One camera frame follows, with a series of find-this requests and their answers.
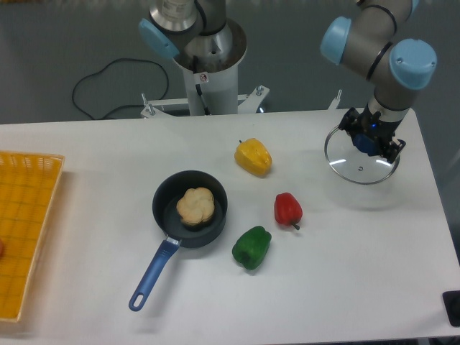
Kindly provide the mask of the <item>black gripper blue part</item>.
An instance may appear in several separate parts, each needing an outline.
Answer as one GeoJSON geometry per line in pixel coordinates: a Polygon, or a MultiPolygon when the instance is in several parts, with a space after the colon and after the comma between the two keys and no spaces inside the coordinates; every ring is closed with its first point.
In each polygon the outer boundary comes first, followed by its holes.
{"type": "Polygon", "coordinates": [[[338,129],[345,131],[353,145],[369,157],[384,157],[393,164],[404,149],[406,142],[395,137],[395,131],[400,122],[381,120],[380,111],[372,114],[366,107],[362,113],[350,108],[342,117],[338,129]]]}

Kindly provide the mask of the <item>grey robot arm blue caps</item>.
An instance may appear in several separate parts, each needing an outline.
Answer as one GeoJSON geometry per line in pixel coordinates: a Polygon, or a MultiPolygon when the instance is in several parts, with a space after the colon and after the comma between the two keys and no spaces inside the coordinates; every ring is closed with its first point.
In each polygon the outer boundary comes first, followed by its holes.
{"type": "MultiPolygon", "coordinates": [[[[405,143],[395,132],[437,66],[434,49],[422,40],[392,43],[416,1],[359,1],[356,19],[339,17],[326,30],[321,54],[374,85],[363,112],[350,109],[339,129],[369,156],[389,163],[405,143]]],[[[224,1],[155,1],[139,33],[158,55],[182,69],[191,115],[235,114],[238,66],[247,51],[243,29],[226,15],[224,1]]]]}

